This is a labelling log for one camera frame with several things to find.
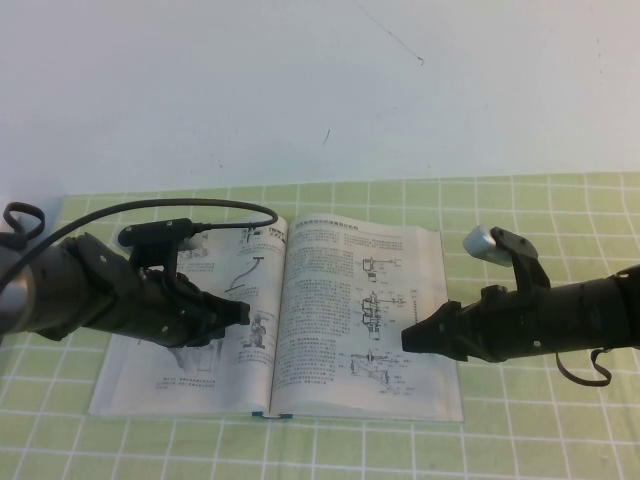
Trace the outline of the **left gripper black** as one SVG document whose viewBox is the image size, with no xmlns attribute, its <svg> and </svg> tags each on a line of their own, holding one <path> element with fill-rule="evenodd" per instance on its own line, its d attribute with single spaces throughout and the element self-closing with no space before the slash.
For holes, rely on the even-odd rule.
<svg viewBox="0 0 640 480">
<path fill-rule="evenodd" d="M 226 329 L 250 324 L 250 305 L 212 295 L 179 273 L 157 270 L 117 299 L 109 331 L 169 348 L 203 347 L 224 339 Z"/>
</svg>

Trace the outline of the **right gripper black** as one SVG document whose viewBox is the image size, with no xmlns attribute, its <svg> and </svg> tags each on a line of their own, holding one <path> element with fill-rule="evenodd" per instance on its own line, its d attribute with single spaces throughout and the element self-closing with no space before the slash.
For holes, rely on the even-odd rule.
<svg viewBox="0 0 640 480">
<path fill-rule="evenodd" d="M 436 354 L 467 362 L 489 363 L 554 354 L 544 309 L 550 288 L 508 291 L 491 285 L 479 301 L 463 306 L 448 301 L 428 318 L 405 328 L 402 349 L 408 353 Z M 458 346 L 451 341 L 458 339 Z"/>
</svg>

